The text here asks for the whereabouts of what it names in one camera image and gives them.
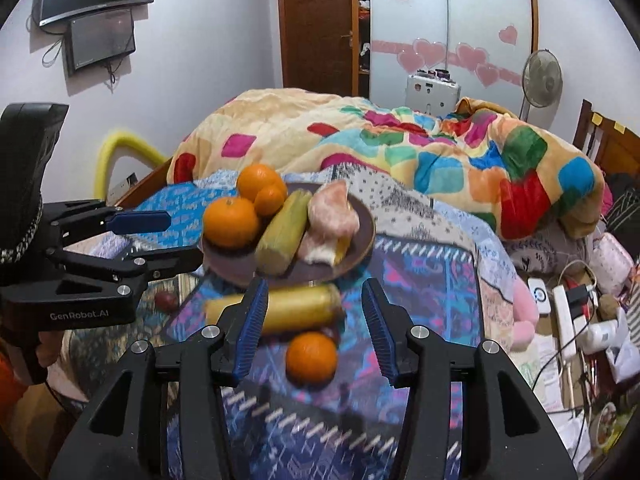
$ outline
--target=wooden headboard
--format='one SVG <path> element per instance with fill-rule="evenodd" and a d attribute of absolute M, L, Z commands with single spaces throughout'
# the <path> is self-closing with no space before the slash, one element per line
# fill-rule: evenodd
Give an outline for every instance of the wooden headboard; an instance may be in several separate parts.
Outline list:
<path fill-rule="evenodd" d="M 624 125 L 593 111 L 582 101 L 574 146 L 584 151 L 605 173 L 640 175 L 640 137 Z"/>

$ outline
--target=plate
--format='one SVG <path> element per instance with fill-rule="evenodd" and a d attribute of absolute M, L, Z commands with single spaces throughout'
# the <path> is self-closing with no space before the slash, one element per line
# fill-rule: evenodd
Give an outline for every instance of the plate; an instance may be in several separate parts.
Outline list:
<path fill-rule="evenodd" d="M 306 184 L 301 182 L 289 182 L 289 193 L 297 189 L 306 189 L 315 193 L 321 184 Z M 331 267 L 327 264 L 306 264 L 297 257 L 281 276 L 267 276 L 257 272 L 255 265 L 255 247 L 257 241 L 251 247 L 239 251 L 227 251 L 217 248 L 202 238 L 204 253 L 204 267 L 233 283 L 247 288 L 254 276 L 265 278 L 271 287 L 304 285 L 329 282 L 339 278 L 357 266 L 368 254 L 373 246 L 376 236 L 376 223 L 369 208 L 360 200 L 349 194 L 351 207 L 358 213 L 360 229 L 351 240 L 347 254 L 338 266 Z"/>

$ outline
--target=orange object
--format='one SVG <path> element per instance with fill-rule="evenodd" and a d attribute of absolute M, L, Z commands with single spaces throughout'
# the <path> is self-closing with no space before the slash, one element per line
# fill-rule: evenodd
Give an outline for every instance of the orange object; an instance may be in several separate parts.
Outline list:
<path fill-rule="evenodd" d="M 11 365 L 0 354 L 0 418 L 5 418 L 9 409 L 26 391 L 27 387 L 15 379 Z"/>
<path fill-rule="evenodd" d="M 271 184 L 263 187 L 255 196 L 255 212 L 259 216 L 273 216 L 284 204 L 286 195 L 282 193 L 280 186 Z"/>
<path fill-rule="evenodd" d="M 254 204 L 245 198 L 219 198 L 210 203 L 202 216 L 204 237 L 225 249 L 240 249 L 255 240 L 260 220 Z"/>
<path fill-rule="evenodd" d="M 306 332 L 293 338 L 285 357 L 287 374 L 303 384 L 322 384 L 334 376 L 338 349 L 334 340 L 321 332 Z"/>
<path fill-rule="evenodd" d="M 265 164 L 247 166 L 240 172 L 236 181 L 236 188 L 238 188 L 240 196 L 251 200 L 251 202 L 255 202 L 260 190 L 267 186 L 279 187 L 285 198 L 289 193 L 287 185 L 280 175 Z"/>

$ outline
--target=tangerine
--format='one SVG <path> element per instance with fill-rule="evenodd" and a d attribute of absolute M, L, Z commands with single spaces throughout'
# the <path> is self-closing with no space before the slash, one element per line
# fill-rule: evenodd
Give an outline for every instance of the tangerine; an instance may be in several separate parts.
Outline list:
<path fill-rule="evenodd" d="M 285 362 L 291 379 L 303 384 L 322 384 L 335 374 L 338 350 L 329 336 L 305 332 L 292 339 Z"/>
<path fill-rule="evenodd" d="M 254 204 L 242 197 L 214 200 L 202 216 L 202 233 L 212 244 L 225 249 L 240 249 L 255 240 L 260 220 Z"/>
<path fill-rule="evenodd" d="M 285 198 L 280 186 L 274 184 L 265 186 L 255 196 L 255 212 L 259 216 L 275 215 L 284 204 Z"/>
<path fill-rule="evenodd" d="M 251 164 L 238 175 L 236 188 L 241 197 L 255 202 L 255 197 L 261 189 L 267 186 L 277 186 L 284 197 L 288 195 L 287 185 L 282 177 L 266 164 Z"/>

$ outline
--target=brown door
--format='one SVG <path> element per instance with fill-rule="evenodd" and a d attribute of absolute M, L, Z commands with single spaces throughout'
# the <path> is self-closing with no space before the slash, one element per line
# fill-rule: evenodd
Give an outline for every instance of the brown door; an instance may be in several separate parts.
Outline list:
<path fill-rule="evenodd" d="M 351 0 L 280 0 L 284 85 L 351 95 Z"/>

